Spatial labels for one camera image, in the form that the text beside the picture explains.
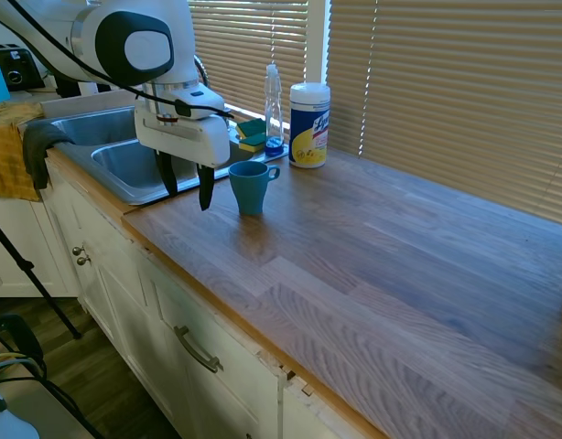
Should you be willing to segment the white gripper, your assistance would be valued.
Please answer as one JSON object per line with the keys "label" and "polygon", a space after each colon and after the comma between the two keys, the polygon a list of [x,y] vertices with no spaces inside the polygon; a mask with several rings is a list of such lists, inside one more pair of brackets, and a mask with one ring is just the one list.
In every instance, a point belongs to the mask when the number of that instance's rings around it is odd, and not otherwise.
{"label": "white gripper", "polygon": [[223,97],[207,87],[154,87],[152,91],[190,105],[191,115],[179,115],[174,106],[163,102],[139,100],[135,104],[136,137],[141,145],[156,150],[157,169],[170,197],[178,194],[172,156],[197,164],[200,208],[207,210],[215,182],[213,167],[230,158],[228,126],[217,114],[224,109]]}

